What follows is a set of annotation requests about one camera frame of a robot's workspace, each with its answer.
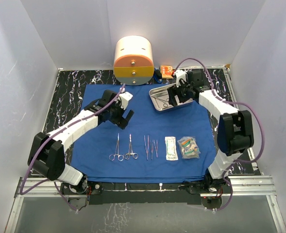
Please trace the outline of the steel forceps ring handles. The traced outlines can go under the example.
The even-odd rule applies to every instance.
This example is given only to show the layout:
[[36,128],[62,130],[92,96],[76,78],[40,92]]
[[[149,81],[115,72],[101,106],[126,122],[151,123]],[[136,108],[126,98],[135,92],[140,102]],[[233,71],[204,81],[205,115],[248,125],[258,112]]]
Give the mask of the steel forceps ring handles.
[[133,151],[132,135],[129,134],[129,149],[128,152],[124,154],[124,159],[129,160],[131,157],[133,159],[138,159],[138,154]]

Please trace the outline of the steel tweezers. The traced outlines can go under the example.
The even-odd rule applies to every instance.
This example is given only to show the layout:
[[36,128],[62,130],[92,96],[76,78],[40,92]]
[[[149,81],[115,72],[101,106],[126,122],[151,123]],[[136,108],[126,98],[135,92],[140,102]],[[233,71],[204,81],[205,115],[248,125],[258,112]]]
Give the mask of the steel tweezers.
[[157,140],[154,140],[154,141],[153,141],[153,144],[154,144],[154,149],[155,149],[156,157],[158,157],[158,141],[157,141]]
[[153,140],[151,140],[150,141],[151,160],[153,160],[153,151],[154,151],[153,146],[154,146]]

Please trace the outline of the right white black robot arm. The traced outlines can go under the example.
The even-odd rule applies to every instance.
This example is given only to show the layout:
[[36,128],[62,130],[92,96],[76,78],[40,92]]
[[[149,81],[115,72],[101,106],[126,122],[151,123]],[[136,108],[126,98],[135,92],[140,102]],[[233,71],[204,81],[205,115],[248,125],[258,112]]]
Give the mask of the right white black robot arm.
[[200,72],[179,69],[173,75],[176,83],[168,88],[169,104],[177,107],[192,99],[218,121],[218,151],[201,184],[201,188],[214,193],[228,181],[229,168],[254,144],[252,115],[226,103],[215,90],[204,84]]

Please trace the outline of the steel instrument tray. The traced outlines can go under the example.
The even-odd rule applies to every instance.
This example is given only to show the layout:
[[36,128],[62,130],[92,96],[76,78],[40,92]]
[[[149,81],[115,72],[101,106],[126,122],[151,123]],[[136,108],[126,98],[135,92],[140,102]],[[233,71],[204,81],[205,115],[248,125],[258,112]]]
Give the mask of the steel instrument tray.
[[181,107],[185,107],[186,105],[189,105],[190,103],[193,102],[192,99],[189,99],[188,101],[184,102],[184,103],[179,103],[179,100],[176,98],[176,101],[178,103],[178,105],[176,107],[173,107],[172,105],[168,104],[167,108],[163,107],[163,103],[154,99],[153,97],[158,97],[161,98],[163,100],[167,100],[168,101],[168,91],[167,89],[169,87],[174,86],[174,84],[166,84],[166,85],[162,85],[161,87],[157,87],[157,88],[153,88],[149,91],[149,96],[151,98],[151,101],[156,109],[156,111],[163,113],[164,111],[171,111],[173,109],[176,108],[181,108]]

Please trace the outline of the aluminium frame rail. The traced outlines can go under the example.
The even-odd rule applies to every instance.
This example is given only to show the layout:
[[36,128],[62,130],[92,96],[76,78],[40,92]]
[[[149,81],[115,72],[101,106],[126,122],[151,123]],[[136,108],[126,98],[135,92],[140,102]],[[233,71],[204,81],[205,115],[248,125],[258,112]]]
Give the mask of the aluminium frame rail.
[[232,189],[183,184],[93,183],[75,194],[29,178],[15,194],[7,233],[285,233],[271,176],[231,176]]

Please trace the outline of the blue black clip tool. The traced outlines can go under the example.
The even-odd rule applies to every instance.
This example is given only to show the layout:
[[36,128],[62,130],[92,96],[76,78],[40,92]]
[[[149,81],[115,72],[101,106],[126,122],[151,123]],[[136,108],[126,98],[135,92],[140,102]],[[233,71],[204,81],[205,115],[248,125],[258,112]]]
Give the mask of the blue black clip tool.
[[159,69],[155,69],[155,70],[154,70],[153,79],[154,79],[157,83],[162,83],[162,74],[161,74],[161,72],[160,72]]

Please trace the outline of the remaining ring-handled clamp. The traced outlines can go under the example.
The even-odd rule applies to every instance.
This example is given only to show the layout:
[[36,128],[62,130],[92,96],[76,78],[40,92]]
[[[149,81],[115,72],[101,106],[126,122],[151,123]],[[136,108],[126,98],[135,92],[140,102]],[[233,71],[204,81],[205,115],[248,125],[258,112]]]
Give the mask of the remaining ring-handled clamp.
[[109,155],[109,160],[110,161],[118,160],[120,162],[122,162],[124,160],[124,156],[122,154],[120,154],[120,152],[119,152],[119,133],[117,135],[115,153]]

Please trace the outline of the long white green pouch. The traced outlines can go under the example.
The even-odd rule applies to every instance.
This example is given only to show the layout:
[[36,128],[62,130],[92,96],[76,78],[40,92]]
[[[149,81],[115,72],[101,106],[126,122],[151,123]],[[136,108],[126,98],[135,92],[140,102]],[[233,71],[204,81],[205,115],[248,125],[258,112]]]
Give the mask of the long white green pouch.
[[173,136],[166,136],[165,145],[166,145],[166,160],[177,161],[178,154],[176,149],[176,138]]

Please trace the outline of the white blue supply packet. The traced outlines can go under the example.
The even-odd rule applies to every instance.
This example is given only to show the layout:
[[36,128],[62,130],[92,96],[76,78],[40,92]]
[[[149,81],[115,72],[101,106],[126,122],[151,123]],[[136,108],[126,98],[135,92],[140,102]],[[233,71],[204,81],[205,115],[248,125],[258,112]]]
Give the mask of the white blue supply packet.
[[184,158],[198,157],[200,154],[199,147],[196,143],[195,138],[184,136],[178,140],[178,145],[181,154]]

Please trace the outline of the round three-drawer storage box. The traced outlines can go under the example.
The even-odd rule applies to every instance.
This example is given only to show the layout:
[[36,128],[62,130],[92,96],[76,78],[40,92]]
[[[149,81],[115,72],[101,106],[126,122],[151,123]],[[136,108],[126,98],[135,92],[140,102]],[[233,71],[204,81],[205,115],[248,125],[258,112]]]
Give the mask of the round three-drawer storage box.
[[148,39],[130,35],[121,38],[115,49],[113,73],[126,85],[143,85],[154,74],[152,47]]

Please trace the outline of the green clear supply packet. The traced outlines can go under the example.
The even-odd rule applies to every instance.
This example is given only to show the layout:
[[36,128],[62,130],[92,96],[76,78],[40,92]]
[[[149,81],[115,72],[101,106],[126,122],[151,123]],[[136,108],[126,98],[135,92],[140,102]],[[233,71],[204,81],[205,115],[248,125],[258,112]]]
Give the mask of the green clear supply packet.
[[178,145],[184,159],[190,158],[194,154],[194,141],[192,139],[179,140]]

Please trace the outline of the blue surgical cloth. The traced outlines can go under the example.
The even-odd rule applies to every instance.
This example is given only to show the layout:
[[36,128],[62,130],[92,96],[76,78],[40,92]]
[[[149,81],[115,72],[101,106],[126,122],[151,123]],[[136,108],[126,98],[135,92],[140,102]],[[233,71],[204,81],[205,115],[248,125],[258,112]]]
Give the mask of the blue surgical cloth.
[[[204,177],[207,168],[216,156],[215,143],[207,110],[190,103],[185,107],[159,113],[156,111],[149,91],[151,85],[128,86],[133,95],[128,109],[134,115],[122,130],[107,121],[88,131],[74,143],[71,165],[87,175],[89,181],[108,183],[181,183],[197,181]],[[133,151],[138,159],[110,161],[115,153],[119,133],[119,152],[124,156],[129,149],[129,134],[132,135]],[[153,160],[149,143],[149,159],[146,159],[144,135],[158,141],[158,157],[153,146]],[[200,154],[197,159],[179,158],[166,160],[165,137],[184,136],[195,138]]]

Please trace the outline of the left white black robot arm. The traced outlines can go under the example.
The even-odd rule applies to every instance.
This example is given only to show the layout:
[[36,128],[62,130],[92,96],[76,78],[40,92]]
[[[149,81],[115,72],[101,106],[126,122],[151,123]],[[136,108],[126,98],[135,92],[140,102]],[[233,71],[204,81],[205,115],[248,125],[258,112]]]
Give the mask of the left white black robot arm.
[[67,149],[88,131],[110,121],[125,129],[134,112],[123,116],[133,95],[121,87],[119,92],[105,90],[102,97],[90,102],[65,125],[49,133],[35,135],[28,158],[29,169],[34,169],[49,181],[61,181],[74,193],[87,190],[87,175],[65,162]]

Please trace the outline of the long serrated steel forceps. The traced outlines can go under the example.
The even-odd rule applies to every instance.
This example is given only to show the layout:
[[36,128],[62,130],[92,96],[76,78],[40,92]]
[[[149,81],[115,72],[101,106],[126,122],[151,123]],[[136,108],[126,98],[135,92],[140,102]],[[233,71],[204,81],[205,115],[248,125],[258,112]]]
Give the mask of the long serrated steel forceps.
[[144,144],[145,144],[145,151],[146,151],[146,159],[149,159],[149,135],[144,135]]

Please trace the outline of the small orange spiral notebook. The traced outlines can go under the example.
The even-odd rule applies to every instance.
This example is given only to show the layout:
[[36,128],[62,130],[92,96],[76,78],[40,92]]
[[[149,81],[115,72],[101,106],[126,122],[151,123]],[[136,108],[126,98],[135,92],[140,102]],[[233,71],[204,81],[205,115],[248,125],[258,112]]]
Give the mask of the small orange spiral notebook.
[[172,66],[161,65],[159,70],[160,70],[162,79],[172,79],[173,78],[173,76],[172,76],[172,74],[173,74]]

